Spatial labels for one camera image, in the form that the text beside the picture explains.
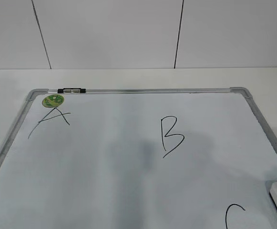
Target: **whiteboard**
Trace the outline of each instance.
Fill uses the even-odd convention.
[[[63,94],[70,125],[28,138],[46,96],[28,100],[0,166],[0,229],[277,229],[277,153],[251,98]]]

